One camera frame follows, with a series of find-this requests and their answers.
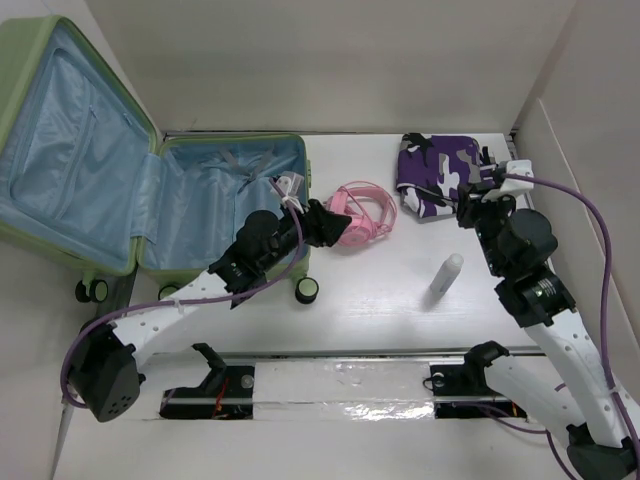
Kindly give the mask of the pink headphones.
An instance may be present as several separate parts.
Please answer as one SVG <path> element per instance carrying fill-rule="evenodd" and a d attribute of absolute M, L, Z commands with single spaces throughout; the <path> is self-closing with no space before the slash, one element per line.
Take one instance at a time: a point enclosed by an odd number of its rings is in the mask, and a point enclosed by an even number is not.
<path fill-rule="evenodd" d="M 381 207 L 379 219 L 366 209 L 364 201 L 373 201 Z M 354 181 L 341 185 L 325 202 L 328 211 L 351 219 L 341 234 L 338 244 L 360 247 L 392 232 L 398 210 L 392 196 L 377 184 Z"/>

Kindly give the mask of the purple camouflage cloth bag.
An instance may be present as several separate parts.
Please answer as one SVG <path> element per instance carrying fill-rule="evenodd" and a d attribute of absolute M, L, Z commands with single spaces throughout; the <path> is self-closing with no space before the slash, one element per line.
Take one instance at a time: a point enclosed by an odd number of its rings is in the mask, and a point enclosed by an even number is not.
<path fill-rule="evenodd" d="M 473 137 L 406 133 L 395 182 L 401 207 L 420 219 L 453 215 L 458 186 L 481 181 L 494 162 L 489 148 Z"/>

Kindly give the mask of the white plastic bottle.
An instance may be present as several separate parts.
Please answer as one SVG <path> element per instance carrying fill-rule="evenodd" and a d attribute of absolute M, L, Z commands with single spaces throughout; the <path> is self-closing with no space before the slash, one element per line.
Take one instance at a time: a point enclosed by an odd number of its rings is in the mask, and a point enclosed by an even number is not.
<path fill-rule="evenodd" d="M 429 285 L 436 295 L 444 295 L 459 276 L 464 265 L 464 258 L 458 253 L 451 254 L 440 266 Z"/>

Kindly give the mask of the green suitcase blue lining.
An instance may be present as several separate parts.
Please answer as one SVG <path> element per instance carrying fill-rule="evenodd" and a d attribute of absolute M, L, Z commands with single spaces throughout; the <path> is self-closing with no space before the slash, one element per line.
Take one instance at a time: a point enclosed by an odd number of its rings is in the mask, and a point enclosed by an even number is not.
<path fill-rule="evenodd" d="M 1 233 L 81 272 L 76 297 L 146 270 L 163 291 L 216 261 L 273 177 L 311 176 L 295 134 L 161 139 L 68 18 L 1 25 Z"/>

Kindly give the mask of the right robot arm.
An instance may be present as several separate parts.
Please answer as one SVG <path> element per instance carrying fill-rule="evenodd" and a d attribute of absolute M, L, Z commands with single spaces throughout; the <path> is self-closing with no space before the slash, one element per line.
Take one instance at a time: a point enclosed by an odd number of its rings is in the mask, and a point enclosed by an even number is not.
<path fill-rule="evenodd" d="M 616 384 L 604 348 L 594 345 L 573 296 L 547 265 L 558 246 L 550 222 L 486 182 L 459 186 L 456 219 L 475 231 L 500 280 L 500 303 L 541 348 L 568 394 L 540 381 L 495 341 L 465 354 L 465 387 L 490 389 L 522 407 L 559 441 L 581 478 L 637 475 L 639 406 Z"/>

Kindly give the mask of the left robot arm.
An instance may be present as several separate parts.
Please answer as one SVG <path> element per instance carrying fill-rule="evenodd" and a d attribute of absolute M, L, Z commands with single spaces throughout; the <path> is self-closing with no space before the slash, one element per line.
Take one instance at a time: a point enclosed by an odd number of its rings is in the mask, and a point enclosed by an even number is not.
<path fill-rule="evenodd" d="M 89 410 L 99 422 L 126 412 L 138 399 L 157 353 L 197 347 L 188 327 L 204 306 L 233 310 L 287 276 L 267 274 L 286 257 L 299 261 L 306 247 L 331 247 L 350 217 L 328 211 L 312 199 L 300 209 L 290 203 L 276 215 L 257 210 L 246 218 L 235 241 L 194 280 L 156 302 L 124 307 L 85 323 L 64 357 L 59 385 L 64 400 Z"/>

